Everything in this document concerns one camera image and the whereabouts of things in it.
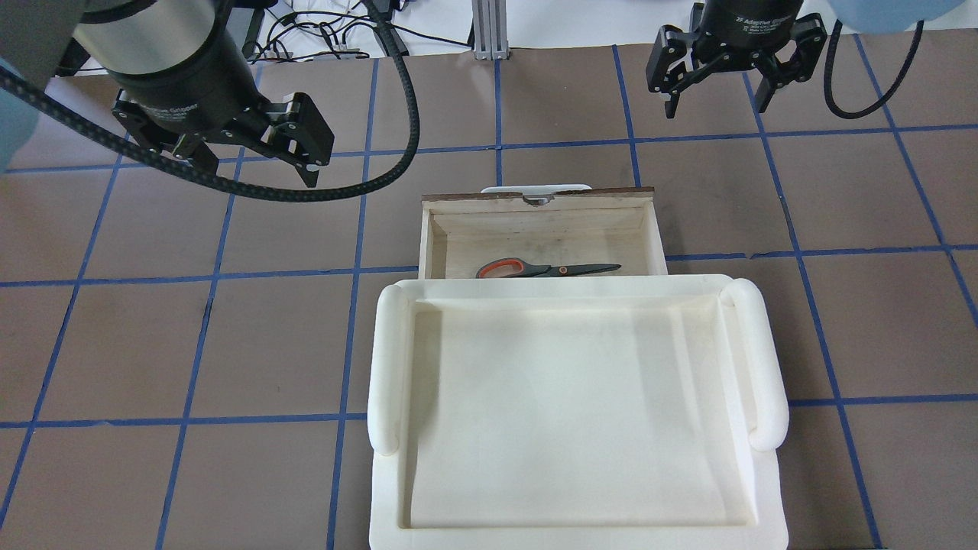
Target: scissors blade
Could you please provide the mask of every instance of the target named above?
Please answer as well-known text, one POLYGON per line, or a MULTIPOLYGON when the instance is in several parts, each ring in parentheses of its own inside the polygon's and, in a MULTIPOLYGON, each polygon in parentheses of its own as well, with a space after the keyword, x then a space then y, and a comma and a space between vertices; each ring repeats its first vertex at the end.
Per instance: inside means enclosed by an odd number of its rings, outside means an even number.
POLYGON ((572 277, 574 275, 589 275, 591 273, 603 273, 614 271, 621 268, 620 263, 584 263, 581 265, 562 265, 552 267, 549 271, 551 277, 572 277))

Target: blue tape line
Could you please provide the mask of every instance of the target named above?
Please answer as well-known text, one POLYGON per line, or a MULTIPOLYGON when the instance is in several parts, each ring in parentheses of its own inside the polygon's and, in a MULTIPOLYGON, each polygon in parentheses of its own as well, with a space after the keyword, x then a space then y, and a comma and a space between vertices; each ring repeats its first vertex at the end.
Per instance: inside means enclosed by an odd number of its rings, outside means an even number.
POLYGON ((85 164, 81 166, 46 166, 36 168, 10 168, 8 174, 35 174, 40 172, 81 172, 86 170, 113 170, 114 164, 85 164))
POLYGON ((170 283, 198 283, 209 281, 213 277, 210 275, 188 275, 185 277, 130 277, 121 279, 84 279, 81 282, 83 287, 97 287, 104 285, 161 285, 170 283))
MULTIPOLYGON (((255 76, 257 85, 261 74, 261 68, 255 76)), ((238 150, 238 163, 235 165, 234 179, 241 179, 242 163, 245 158, 245 148, 238 150)), ((197 378, 200 373, 200 361, 203 358, 204 342, 207 338, 207 328, 210 325, 210 313, 213 310, 214 299, 217 296, 217 283, 220 280, 221 262, 224 256, 224 247, 228 239, 228 231, 231 228, 231 217, 235 206, 235 196, 228 196, 228 205, 224 210, 224 223, 221 226, 221 236, 217 241, 217 252, 214 254, 214 269, 211 274, 210 290, 207 293, 207 304, 203 309, 203 317, 200 320, 200 332, 197 338, 197 349, 194 352, 194 364, 191 367, 190 381, 187 383, 187 397, 184 400, 183 422, 180 424, 180 432, 177 434, 177 444, 173 451, 173 462, 170 466, 170 477, 166 483, 166 495, 163 497, 163 510, 159 515, 159 528, 156 531, 156 550, 162 550, 163 540, 166 537, 166 527, 170 519, 170 507, 173 505, 173 492, 176 489, 177 477, 180 473, 180 460, 183 457, 183 447, 187 440, 187 420, 190 419, 191 409, 194 405, 194 394, 197 390, 197 378)))
POLYGON ((71 319, 71 313, 74 311, 74 305, 78 300, 78 292, 81 290, 81 280, 85 277, 85 270, 88 269, 88 262, 92 258, 92 251, 95 249, 95 242, 99 238, 99 229, 102 228, 102 220, 105 218, 106 210, 109 208, 109 197, 111 196, 112 189, 115 187, 115 180, 118 177, 120 166, 122 166, 122 155, 115 158, 115 164, 112 166, 112 172, 109 176, 109 183, 106 184, 106 192, 102 196, 102 202, 99 205, 99 213, 95 216, 95 223, 92 226, 92 234, 88 238, 88 246, 85 247, 85 255, 82 256, 81 266, 78 268, 78 276, 75 278, 74 286, 71 289, 71 298, 67 303, 65 317, 62 319, 61 328, 58 329, 58 336, 55 339, 55 345, 51 351, 51 358, 48 361, 47 369, 44 371, 44 379, 41 382, 41 389, 37 394, 37 400, 34 401, 34 410, 30 416, 30 422, 27 424, 27 429, 24 431, 23 442, 21 443, 21 452, 17 455, 17 462, 14 464, 14 471, 11 473, 10 482, 7 484, 7 491, 4 493, 3 505, 0 506, 0 529, 3 528, 4 522, 7 520, 7 512, 10 510, 10 502, 14 498, 14 490, 17 488, 17 481, 21 477, 23 461, 27 456, 27 449, 30 447, 30 440, 33 438, 34 428, 36 427, 37 420, 41 415, 41 409, 44 407, 44 397, 48 393, 48 387, 51 385, 51 378, 54 376, 55 365, 58 363, 58 355, 61 353, 62 344, 65 342, 67 324, 71 319))
POLYGON ((910 253, 910 252, 943 252, 944 249, 939 246, 924 246, 924 247, 879 247, 875 249, 829 249, 829 250, 811 250, 811 251, 801 251, 804 256, 821 256, 821 255, 860 255, 860 254, 899 254, 899 253, 910 253))
POLYGON ((232 425, 232 424, 284 424, 294 422, 330 422, 342 420, 343 415, 334 413, 321 414, 276 414, 259 416, 214 416, 189 418, 187 424, 191 426, 213 426, 213 425, 232 425))
MULTIPOLYGON (((883 92, 879 87, 879 82, 876 80, 876 74, 872 70, 872 65, 869 63, 869 56, 866 53, 866 48, 863 47, 863 40, 860 38, 859 34, 854 34, 853 36, 856 39, 856 48, 859 50, 859 55, 863 59, 863 65, 866 66, 866 71, 869 73, 869 80, 872 82, 872 87, 876 91, 876 96, 881 98, 883 97, 883 92)), ((904 164, 907 165, 907 171, 911 175, 913 187, 916 188, 916 192, 920 196, 920 202, 923 204, 924 210, 927 212, 927 217, 930 219, 930 225, 934 229, 934 234, 937 235, 937 240, 939 243, 941 243, 941 247, 943 248, 945 255, 948 257, 948 263, 951 265, 951 270, 955 274, 955 280, 957 281, 957 287, 961 292, 961 297, 964 298, 964 304, 967 306, 968 312, 971 313, 971 322, 978 327, 978 305, 975 304, 974 297, 971 295, 971 292, 968 290, 967 283, 964 281, 964 275, 961 273, 961 269, 957 265, 955 255, 952 253, 952 249, 948 246, 948 241, 944 235, 944 230, 941 229, 941 223, 938 221, 937 214, 934 212, 934 208, 931 206, 930 200, 927 198, 927 192, 920 183, 920 178, 917 175, 916 168, 913 167, 913 161, 911 160, 910 153, 907 152, 907 146, 904 144, 904 139, 900 136, 900 132, 897 130, 897 123, 893 119, 893 114, 890 112, 890 107, 888 105, 883 105, 883 112, 886 114, 886 121, 890 124, 890 129, 893 132, 893 138, 897 141, 897 147, 900 149, 900 155, 904 158, 904 164)))
POLYGON ((627 139, 592 139, 582 141, 546 141, 540 143, 504 143, 498 149, 558 149, 561 147, 591 147, 595 145, 627 145, 627 139))
POLYGON ((755 259, 759 257, 795 257, 794 251, 772 251, 772 252, 755 252, 750 255, 750 259, 755 259))
MULTIPOLYGON (((345 420, 366 420, 367 413, 308 413, 277 414, 255 416, 204 416, 175 418, 108 418, 79 420, 38 420, 34 428, 92 428, 94 426, 225 426, 237 424, 283 424, 296 422, 333 422, 345 420)), ((0 422, 0 430, 22 430, 30 426, 30 421, 0 422)))
POLYGON ((496 187, 503 187, 503 71, 493 60, 493 89, 496 101, 496 187))
POLYGON ((219 279, 267 279, 269 277, 317 277, 323 275, 352 275, 353 269, 338 267, 336 269, 292 269, 284 271, 250 271, 221 273, 219 279))
MULTIPOLYGON (((978 244, 970 245, 949 245, 947 248, 953 251, 978 251, 978 244)), ((860 255, 860 254, 886 254, 886 253, 914 253, 914 252, 942 252, 945 247, 939 245, 922 247, 881 247, 875 249, 813 249, 799 251, 803 256, 826 256, 826 255, 860 255)), ((672 254, 666 259, 675 261, 697 260, 697 259, 742 259, 742 258, 765 258, 765 257, 793 257, 794 251, 771 251, 755 252, 748 255, 745 252, 707 252, 698 254, 672 254)), ((360 273, 410 273, 417 272, 416 265, 387 265, 378 267, 361 267, 360 273)), ((334 269, 294 269, 283 271, 239 271, 232 273, 221 273, 219 279, 262 279, 268 277, 317 277, 329 275, 351 275, 352 267, 338 267, 334 269)), ((173 283, 196 283, 210 281, 212 275, 187 275, 183 277, 133 277, 123 279, 82 279, 81 286, 97 285, 164 285, 173 283)), ((0 289, 23 288, 23 287, 70 287, 76 281, 71 279, 57 279, 48 281, 0 281, 0 289)))
MULTIPOLYGON (((751 106, 755 105, 754 102, 754 91, 751 89, 750 80, 747 78, 747 73, 743 75, 743 85, 747 90, 747 97, 750 99, 751 106)), ((791 211, 788 208, 787 199, 784 196, 784 190, 781 186, 780 176, 778 175, 778 168, 775 165, 775 157, 771 152, 771 144, 768 142, 767 133, 764 130, 764 121, 761 119, 761 115, 757 112, 755 107, 752 107, 754 112, 754 121, 757 123, 757 130, 761 135, 761 143, 764 146, 764 155, 768 160, 768 168, 771 170, 771 177, 775 183, 775 190, 778 192, 778 198, 781 201, 781 209, 784 211, 784 221, 787 224, 788 236, 791 239, 791 248, 795 252, 795 258, 798 262, 798 271, 801 274, 802 285, 805 288, 805 296, 808 300, 809 309, 812 313, 812 320, 815 323, 815 331, 819 337, 819 347, 822 349, 822 359, 825 363, 825 373, 828 375, 828 383, 832 388, 832 397, 836 400, 842 397, 839 391, 839 383, 835 377, 835 367, 832 364, 831 355, 828 352, 828 343, 825 339, 825 331, 822 327, 822 318, 819 315, 819 308, 815 303, 815 292, 812 290, 812 282, 808 276, 808 269, 805 267, 805 260, 801 253, 801 247, 798 246, 798 235, 795 232, 794 222, 791 220, 791 211)), ((872 537, 873 544, 880 548, 882 543, 880 542, 879 529, 876 527, 876 517, 872 512, 872 504, 869 502, 869 493, 866 489, 866 482, 863 478, 863 467, 860 465, 859 454, 856 452, 856 442, 853 440, 852 431, 849 428, 849 418, 846 414, 846 408, 841 403, 837 403, 835 410, 839 415, 839 422, 842 425, 842 434, 846 440, 846 448, 849 451, 849 461, 852 464, 853 474, 856 477, 856 486, 860 493, 860 499, 863 502, 863 512, 866 515, 866 521, 869 528, 869 534, 872 537)))
MULTIPOLYGON (((955 130, 975 130, 978 129, 978 124, 944 124, 944 125, 930 125, 930 126, 897 126, 896 130, 898 132, 933 132, 933 131, 955 131, 955 130)), ((846 134, 877 134, 877 133, 888 133, 892 132, 892 128, 847 128, 847 129, 837 129, 837 130, 796 130, 796 131, 782 131, 782 132, 770 132, 768 133, 769 138, 780 138, 780 137, 798 137, 798 136, 834 136, 834 135, 846 135, 846 134)), ((705 134, 705 135, 695 135, 695 136, 659 136, 659 137, 644 137, 635 138, 635 143, 656 143, 656 142, 670 142, 670 141, 710 141, 710 140, 726 140, 726 139, 747 139, 760 137, 756 133, 738 133, 738 134, 705 134)), ((471 146, 459 146, 459 147, 426 147, 418 149, 419 155, 425 155, 429 153, 460 153, 467 151, 488 151, 488 150, 499 150, 499 149, 544 149, 544 148, 559 148, 559 147, 587 147, 590 145, 624 145, 630 143, 628 139, 611 139, 611 140, 583 140, 583 141, 559 141, 559 142, 540 142, 540 143, 496 143, 492 145, 471 145, 471 146)), ((363 151, 336 151, 333 152, 333 156, 337 158, 341 157, 362 157, 366 154, 363 151)), ((371 156, 394 156, 403 155, 403 149, 384 149, 371 151, 371 156)), ((245 157, 242 162, 265 162, 270 160, 278 159, 268 159, 265 157, 245 157)), ((220 159, 219 162, 230 163, 237 162, 235 158, 230 159, 220 159)), ((139 162, 124 162, 119 168, 145 168, 146 166, 139 162)), ((46 172, 73 172, 73 171, 84 171, 84 170, 110 170, 113 169, 112 164, 83 164, 79 166, 42 166, 33 168, 11 168, 5 173, 8 174, 29 174, 29 173, 46 173, 46 172)))
POLYGON ((390 267, 361 267, 360 273, 417 273, 416 265, 394 265, 390 267))
POLYGON ((748 132, 740 134, 710 134, 702 136, 659 136, 649 138, 635 138, 636 143, 665 143, 673 141, 714 141, 725 139, 751 139, 761 137, 760 134, 748 132))
POLYGON ((0 289, 15 289, 19 287, 71 287, 76 281, 69 279, 52 281, 3 281, 0 282, 0 289))
POLYGON ((978 130, 978 124, 944 124, 931 126, 897 126, 899 132, 936 132, 953 130, 978 130))
POLYGON ((807 136, 845 136, 853 134, 888 134, 890 128, 848 128, 844 130, 788 130, 782 132, 768 132, 769 138, 773 137, 807 137, 807 136))
MULTIPOLYGON (((367 110, 367 137, 364 140, 363 180, 370 178, 371 145, 374 141, 374 116, 377 110, 378 60, 370 84, 370 106, 367 110)), ((343 353, 343 382, 339 392, 339 419, 336 423, 336 448, 333 455, 333 487, 330 492, 330 513, 327 518, 326 547, 333 550, 336 538, 336 515, 339 506, 340 473, 343 466, 343 442, 346 437, 346 403, 350 394, 350 370, 353 362, 353 342, 357 325, 357 297, 360 294, 360 266, 363 263, 364 228, 367 226, 367 197, 360 198, 357 221, 357 248, 353 258, 353 281, 350 285, 350 309, 346 317, 346 350, 343 353)))
POLYGON ((978 393, 943 393, 933 395, 878 395, 871 397, 842 397, 840 399, 789 399, 792 407, 823 407, 842 405, 893 405, 907 403, 961 403, 978 401, 978 393))
POLYGON ((635 127, 632 125, 632 109, 628 104, 628 90, 625 88, 625 73, 621 69, 621 56, 618 54, 618 45, 611 45, 611 54, 614 56, 614 68, 618 73, 618 90, 621 92, 621 105, 625 109, 625 127, 628 129, 628 148, 632 154, 632 178, 635 180, 636 187, 642 187, 642 175, 639 173, 639 154, 635 147, 635 127))

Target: black cable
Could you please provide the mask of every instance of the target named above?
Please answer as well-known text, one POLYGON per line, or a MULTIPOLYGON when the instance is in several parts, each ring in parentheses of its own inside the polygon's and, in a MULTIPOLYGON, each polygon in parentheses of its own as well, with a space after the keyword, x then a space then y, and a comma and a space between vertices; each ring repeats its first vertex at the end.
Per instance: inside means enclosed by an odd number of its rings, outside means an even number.
POLYGON ((462 46, 462 47, 465 47, 465 48, 469 48, 470 47, 465 42, 460 42, 458 40, 452 40, 451 38, 443 38, 441 36, 432 36, 431 34, 424 34, 423 32, 417 32, 416 30, 410 30, 409 28, 407 28, 405 26, 401 26, 399 24, 392 24, 391 26, 393 26, 394 28, 396 28, 398 30, 403 30, 403 31, 405 31, 405 32, 407 32, 409 34, 414 34, 415 36, 420 36, 421 38, 427 38, 428 40, 437 40, 439 42, 445 42, 445 43, 448 43, 448 44, 455 44, 456 46, 462 46))
MULTIPOLYGON (((363 2, 368 14, 374 19, 380 29, 380 39, 390 50, 396 50, 394 38, 387 27, 387 23, 380 17, 377 7, 373 0, 363 2)), ((105 128, 92 122, 82 115, 65 107, 55 99, 47 96, 43 90, 20 78, 13 72, 0 66, 0 87, 10 92, 28 105, 34 107, 41 113, 50 116, 61 124, 71 128, 84 137, 111 149, 120 155, 124 155, 136 162, 141 162, 146 166, 156 168, 160 171, 174 175, 189 182, 209 187, 224 193, 240 195, 252 199, 263 201, 278 201, 284 203, 315 203, 320 201, 334 201, 337 199, 348 199, 376 191, 390 185, 401 176, 411 165, 411 161, 418 151, 418 142, 421 139, 421 120, 418 115, 418 99, 415 96, 415 89, 411 83, 411 76, 404 65, 404 59, 395 55, 393 57, 394 66, 400 76, 401 84, 404 86, 404 99, 408 104, 408 120, 410 122, 410 133, 408 135, 408 146, 401 156, 401 159, 394 164, 384 174, 355 185, 332 189, 313 189, 305 191, 295 191, 291 189, 280 189, 253 185, 241 181, 224 178, 218 175, 206 174, 192 168, 182 162, 170 160, 158 153, 152 153, 147 149, 130 143, 119 136, 109 132, 105 128)))
POLYGON ((305 54, 305 55, 301 55, 301 56, 295 56, 293 58, 260 58, 260 59, 258 59, 256 61, 267 61, 267 62, 272 62, 272 63, 297 63, 297 62, 300 62, 300 61, 305 61, 307 59, 318 58, 318 57, 321 57, 321 56, 332 56, 332 55, 334 55, 336 53, 339 53, 341 55, 342 54, 353 55, 354 56, 354 59, 369 59, 370 58, 370 54, 367 53, 367 52, 328 52, 328 51, 323 51, 323 52, 316 52, 315 54, 305 54))
POLYGON ((897 92, 897 88, 900 87, 901 82, 904 81, 904 77, 907 76, 907 71, 911 68, 911 63, 913 63, 913 56, 916 55, 917 46, 920 45, 920 36, 923 35, 923 21, 918 21, 916 29, 913 31, 913 42, 911 43, 911 50, 907 53, 907 58, 904 59, 904 65, 900 68, 900 72, 897 73, 897 79, 893 81, 893 85, 890 89, 883 94, 883 97, 876 100, 875 103, 869 107, 855 112, 843 111, 838 105, 835 104, 835 98, 832 97, 832 69, 835 65, 835 49, 839 45, 839 36, 842 35, 842 21, 835 20, 835 26, 832 28, 832 35, 828 39, 828 51, 825 52, 825 104, 832 113, 840 118, 862 118, 863 116, 869 115, 870 113, 876 111, 880 107, 890 101, 893 94, 897 92))
POLYGON ((271 38, 268 41, 268 43, 262 46, 262 48, 254 54, 255 59, 251 60, 251 64, 254 65, 254 63, 258 61, 258 58, 265 55, 265 52, 267 52, 269 48, 271 48, 272 51, 275 52, 276 58, 281 58, 282 56, 279 54, 278 46, 282 46, 282 49, 286 51, 288 57, 288 49, 286 48, 286 44, 282 41, 282 37, 298 28, 309 28, 309 27, 315 28, 316 24, 315 23, 293 23, 291 26, 286 27, 285 29, 282 30, 282 32, 276 34, 275 38, 271 38))
POLYGON ((61 70, 73 70, 74 72, 88 72, 90 70, 105 70, 106 68, 104 68, 104 67, 91 67, 91 68, 88 68, 88 69, 78 69, 78 68, 75 68, 75 67, 63 67, 63 66, 58 65, 58 69, 61 69, 61 70))
POLYGON ((330 39, 330 34, 326 32, 326 29, 324 28, 325 26, 327 26, 325 23, 319 23, 316 25, 316 29, 319 30, 319 35, 323 38, 323 41, 326 42, 326 47, 330 49, 330 52, 337 59, 340 59, 339 54, 336 52, 336 49, 333 47, 333 41, 330 39))
MULTIPOLYGON (((427 38, 429 40, 437 40, 439 42, 445 42, 445 43, 448 43, 448 44, 454 44, 456 46, 462 46, 463 48, 469 48, 469 49, 471 48, 471 46, 469 46, 465 42, 459 42, 458 40, 452 40, 451 38, 442 38, 441 36, 432 36, 430 34, 424 34, 422 32, 417 32, 416 30, 411 30, 411 29, 409 29, 407 27, 404 27, 404 26, 401 26, 399 24, 393 24, 393 23, 389 23, 389 24, 390 24, 390 26, 393 26, 394 28, 396 28, 398 30, 403 30, 404 32, 407 32, 409 34, 414 34, 415 36, 420 36, 421 38, 427 38)), ((374 29, 375 32, 377 32, 376 31, 376 28, 373 25, 369 24, 369 23, 365 23, 365 22, 354 22, 354 23, 351 23, 351 24, 347 25, 346 28, 343 30, 342 41, 343 41, 344 44, 348 44, 349 43, 349 42, 346 41, 346 36, 347 36, 349 30, 352 29, 353 27, 356 27, 356 26, 368 26, 369 28, 374 29)))
MULTIPOLYGON (((363 2, 357 2, 357 4, 354 4, 353 6, 350 7, 350 10, 353 10, 354 8, 357 7, 357 5, 360 5, 360 4, 363 4, 363 2)), ((327 12, 327 11, 323 11, 323 10, 302 10, 302 11, 299 11, 299 12, 293 11, 293 12, 290 12, 290 13, 287 13, 287 14, 281 16, 280 18, 277 18, 274 22, 272 22, 272 25, 270 27, 268 27, 268 32, 265 34, 265 42, 269 42, 271 40, 272 31, 274 31, 275 30, 275 27, 277 27, 280 23, 282 23, 285 20, 292 20, 292 23, 288 23, 288 25, 293 25, 293 24, 299 23, 299 21, 298 21, 298 17, 299 16, 333 16, 333 17, 336 17, 336 19, 333 20, 333 21, 331 21, 330 24, 336 24, 336 23, 338 23, 338 22, 340 22, 340 21, 342 21, 344 19, 354 19, 354 20, 369 20, 370 19, 369 16, 358 16, 358 15, 352 14, 352 13, 343 14, 341 12, 327 12)))

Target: scissors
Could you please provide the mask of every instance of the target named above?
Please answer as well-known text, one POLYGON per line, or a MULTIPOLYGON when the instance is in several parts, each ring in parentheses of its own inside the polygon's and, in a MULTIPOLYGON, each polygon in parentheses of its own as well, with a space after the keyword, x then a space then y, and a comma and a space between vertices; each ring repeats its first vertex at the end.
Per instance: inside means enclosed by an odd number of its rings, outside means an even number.
POLYGON ((518 257, 504 257, 483 265, 475 274, 476 279, 485 279, 493 271, 501 267, 514 267, 515 273, 498 275, 498 277, 572 277, 588 273, 614 271, 621 267, 618 263, 584 263, 580 265, 534 265, 526 263, 518 257))

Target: grid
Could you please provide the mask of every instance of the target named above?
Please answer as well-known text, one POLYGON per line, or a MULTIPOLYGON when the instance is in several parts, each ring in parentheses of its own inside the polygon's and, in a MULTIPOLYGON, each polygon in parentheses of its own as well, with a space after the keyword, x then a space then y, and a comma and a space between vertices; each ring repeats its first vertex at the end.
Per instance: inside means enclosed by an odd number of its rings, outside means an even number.
MULTIPOLYGON (((873 88, 877 95, 881 95, 881 90, 879 83, 877 82, 873 67, 869 62, 869 58, 866 54, 865 48, 863 46, 862 40, 859 36, 855 37, 856 45, 859 50, 860 57, 865 66, 867 74, 872 82, 873 88)), ((873 506, 870 501, 869 494, 867 491, 866 483, 864 481, 863 469, 860 463, 860 455, 853 439, 852 431, 850 429, 850 423, 847 416, 847 406, 850 405, 884 405, 884 404, 894 404, 894 403, 937 403, 937 402, 958 402, 958 401, 978 401, 978 393, 953 393, 953 394, 921 394, 921 395, 898 395, 898 396, 869 396, 869 397, 844 397, 839 389, 838 381, 836 380, 835 371, 832 364, 831 354, 829 353, 828 344, 826 341, 824 329, 822 326, 822 320, 819 313, 818 300, 816 293, 813 290, 811 281, 809 279, 808 271, 806 268, 806 259, 814 256, 828 256, 828 255, 853 255, 853 254, 889 254, 889 253, 917 253, 917 252, 942 252, 948 260, 950 267, 952 268, 957 284, 960 290, 960 298, 966 304, 968 311, 970 312, 971 319, 976 326, 978 326, 978 307, 976 307, 974 294, 972 290, 968 288, 964 276, 961 273, 961 269, 958 266, 956 260, 956 252, 960 251, 978 251, 978 243, 974 244, 951 244, 945 237, 942 231, 941 225, 938 221, 937 215, 931 205, 927 194, 920 183, 920 179, 917 176, 916 169, 914 168, 911 157, 908 154, 907 148, 904 144, 903 137, 905 134, 911 132, 931 132, 931 131, 957 131, 957 130, 971 130, 978 129, 978 124, 954 124, 954 125, 925 125, 925 126, 899 126, 894 120, 894 117, 890 113, 887 107, 883 108, 886 116, 888 125, 886 127, 879 128, 867 128, 867 129, 846 129, 846 130, 810 130, 810 131, 782 131, 782 132, 768 132, 765 130, 764 122, 760 115, 756 112, 754 113, 754 119, 757 125, 756 132, 749 133, 736 133, 736 134, 711 134, 711 135, 694 135, 694 136, 668 136, 668 137, 641 137, 635 134, 635 130, 632 122, 631 109, 629 107, 629 97, 628 91, 625 85, 625 76, 622 70, 622 64, 619 57, 619 51, 617 46, 612 46, 612 53, 615 63, 615 69, 617 72, 618 84, 621 95, 621 107, 623 109, 628 137, 626 139, 604 139, 604 140, 582 140, 582 141, 563 141, 563 142, 541 142, 541 143, 504 143, 503 139, 503 102, 502 102, 502 76, 501 76, 501 65, 500 61, 497 60, 494 66, 494 85, 495 85, 495 143, 486 144, 481 146, 464 146, 464 147, 440 147, 440 148, 426 148, 420 149, 419 155, 427 154, 437 154, 437 153, 452 153, 452 152, 466 152, 466 151, 494 151, 495 152, 495 162, 496 162, 496 184, 498 186, 503 185, 503 174, 504 174, 504 150, 513 149, 535 149, 535 148, 572 148, 572 147, 584 147, 584 146, 595 146, 595 145, 628 145, 632 172, 634 177, 634 182, 636 187, 642 186, 642 179, 640 176, 640 161, 637 153, 637 145, 642 143, 656 143, 656 142, 671 142, 671 141, 707 141, 707 140, 738 140, 738 139, 760 139, 763 144, 765 156, 767 158, 767 163, 771 172, 771 176, 774 182, 775 191, 778 194, 781 208, 784 213, 784 221, 787 226, 788 235, 791 243, 791 250, 784 251, 773 251, 773 252, 759 252, 759 253, 748 253, 748 252, 724 252, 724 253, 696 253, 696 254, 678 254, 678 255, 668 255, 667 260, 716 260, 716 259, 746 259, 754 257, 793 257, 797 262, 798 270, 801 276, 802 284, 804 286, 805 295, 808 301, 808 305, 811 311, 811 316, 815 324, 816 333, 819 341, 819 346, 822 352, 822 358, 824 360, 826 374, 831 386, 832 398, 820 398, 820 399, 793 399, 789 401, 789 406, 791 407, 833 407, 838 414, 839 422, 842 427, 843 435, 845 437, 845 443, 849 453, 849 459, 851 462, 853 474, 855 476, 856 484, 860 497, 862 499, 863 511, 866 516, 866 522, 874 546, 877 548, 883 547, 883 540, 880 536, 879 529, 876 525, 875 515, 873 514, 873 506), (775 162, 774 155, 772 154, 772 149, 770 141, 782 137, 793 137, 793 136, 821 136, 821 135, 845 135, 845 134, 890 134, 896 141, 896 144, 900 150, 903 161, 906 165, 906 170, 908 171, 913 186, 919 195, 920 202, 922 203, 924 209, 926 210, 927 217, 930 221, 931 227, 934 234, 939 242, 936 246, 920 246, 920 247, 888 247, 888 248, 876 248, 876 249, 830 249, 830 250, 806 250, 802 249, 799 245, 797 235, 795 233, 794 224, 792 222, 791 210, 785 197, 785 193, 781 188, 780 178, 778 176, 778 167, 775 162)), ((347 152, 347 153, 335 153, 334 156, 338 158, 342 157, 360 157, 363 158, 363 179, 369 178, 370 162, 372 157, 382 157, 382 156, 399 156, 402 151, 400 150, 372 150, 372 138, 373 138, 373 127, 374 127, 374 114, 375 114, 375 103, 377 99, 377 83, 378 83, 378 60, 373 60, 373 74, 372 74, 372 84, 370 92, 370 106, 369 114, 367 120, 367 134, 366 141, 364 143, 364 148, 362 151, 358 152, 347 152)), ((256 79, 261 78, 261 69, 256 75, 256 79)), ((744 88, 746 95, 744 101, 753 101, 753 91, 750 81, 745 74, 743 76, 744 88)), ((264 158, 246 158, 245 151, 239 151, 236 158, 232 159, 222 159, 222 163, 232 163, 235 166, 235 178, 237 179, 241 174, 242 166, 246 162, 262 162, 267 161, 264 158)), ((356 239, 356 252, 353 265, 349 268, 337 268, 328 270, 289 270, 289 271, 260 271, 260 272, 224 272, 221 269, 221 262, 224 253, 224 246, 227 239, 228 231, 231 225, 232 212, 235 205, 235 198, 229 197, 227 202, 226 211, 224 214, 223 226, 220 233, 220 240, 217 248, 217 254, 214 257, 213 270, 209 274, 201 274, 194 276, 181 276, 181 277, 146 277, 146 278, 118 278, 118 279, 106 279, 106 278, 88 278, 86 277, 86 269, 88 266, 89 259, 92 254, 92 250, 95 247, 96 241, 98 239, 99 230, 102 225, 102 220, 105 216, 109 199, 112 193, 112 188, 116 177, 122 170, 130 169, 133 167, 138 167, 139 164, 126 163, 123 162, 123 158, 120 156, 115 160, 114 164, 95 164, 95 165, 83 165, 83 166, 73 166, 73 167, 47 167, 47 168, 21 168, 9 170, 9 173, 33 173, 33 172, 56 172, 56 171, 67 171, 67 170, 94 170, 94 169, 110 169, 111 177, 109 184, 106 188, 105 194, 102 198, 101 206, 96 217, 95 224, 92 228, 91 236, 88 241, 87 248, 85 249, 84 258, 78 269, 77 277, 74 279, 64 279, 64 280, 39 280, 39 281, 6 281, 0 282, 0 289, 3 288, 16 288, 16 287, 71 287, 71 297, 68 302, 67 311, 65 313, 64 320, 62 322, 61 328, 58 332, 57 339, 54 348, 51 353, 51 358, 48 363, 47 370, 44 374, 44 381, 40 392, 38 393, 36 403, 33 408, 33 414, 29 421, 22 422, 3 422, 0 423, 0 429, 26 429, 25 436, 21 445, 20 453, 17 458, 16 465, 14 467, 13 475, 10 479, 10 483, 4 495, 2 508, 0 508, 0 527, 3 525, 6 519, 8 509, 10 507, 12 499, 15 498, 17 492, 17 485, 19 476, 21 473, 24 458, 26 456, 27 450, 31 444, 31 438, 36 428, 80 428, 80 427, 90 427, 100 424, 109 424, 112 426, 176 426, 179 427, 179 435, 177 439, 176 448, 172 460, 172 468, 169 474, 169 481, 166 490, 165 501, 163 504, 163 512, 159 522, 158 534, 156 538, 156 548, 161 549, 163 547, 163 542, 166 536, 166 528, 169 517, 169 511, 172 504, 174 488, 179 477, 180 472, 180 462, 181 455, 183 452, 184 441, 186 438, 186 432, 189 426, 194 425, 230 425, 230 424, 257 424, 257 423, 294 423, 294 422, 336 422, 336 445, 335 445, 335 455, 333 459, 333 486, 332 495, 330 501, 330 513, 327 519, 328 522, 328 542, 327 548, 333 550, 335 547, 334 534, 336 526, 336 516, 337 516, 337 506, 339 500, 339 488, 341 481, 342 472, 342 459, 343 459, 343 444, 345 435, 345 424, 348 420, 362 421, 366 419, 366 414, 355 413, 347 411, 347 399, 349 393, 350 385, 350 366, 353 354, 353 341, 354 341, 354 331, 356 324, 356 310, 357 310, 357 299, 359 293, 360 276, 367 273, 404 273, 407 276, 417 272, 418 267, 416 265, 392 265, 384 267, 364 267, 362 266, 362 256, 363 256, 363 241, 364 241, 364 227, 367 216, 367 201, 370 200, 369 197, 361 197, 359 199, 359 219, 358 219, 358 230, 356 239), (191 407, 194 400, 195 388, 197 383, 198 372, 200 369, 201 356, 204 349, 204 343, 207 336, 208 323, 210 321, 211 307, 214 302, 214 298, 221 281, 234 280, 234 279, 249 279, 249 278, 268 278, 268 277, 318 277, 318 276, 331 276, 331 275, 349 275, 352 279, 351 288, 351 298, 349 303, 348 318, 346 324, 346 348, 344 353, 343 362, 343 378, 342 378, 342 388, 340 394, 339 412, 331 414, 307 414, 307 415, 265 415, 265 416, 228 416, 228 417, 193 417, 191 415, 191 407), (52 376, 55 372, 56 365, 58 362, 59 352, 61 350, 62 343, 64 341, 65 332, 71 318, 72 310, 82 287, 86 286, 100 286, 100 285, 156 285, 156 284, 171 284, 171 283, 183 283, 183 282, 209 282, 209 293, 207 296, 206 308, 204 310, 202 319, 200 320, 200 333, 197 340, 196 354, 193 363, 193 370, 190 378, 190 383, 187 388, 186 401, 183 408, 183 414, 180 417, 174 418, 114 418, 114 419, 100 419, 100 420, 40 420, 39 415, 44 405, 45 395, 51 382, 52 376)))

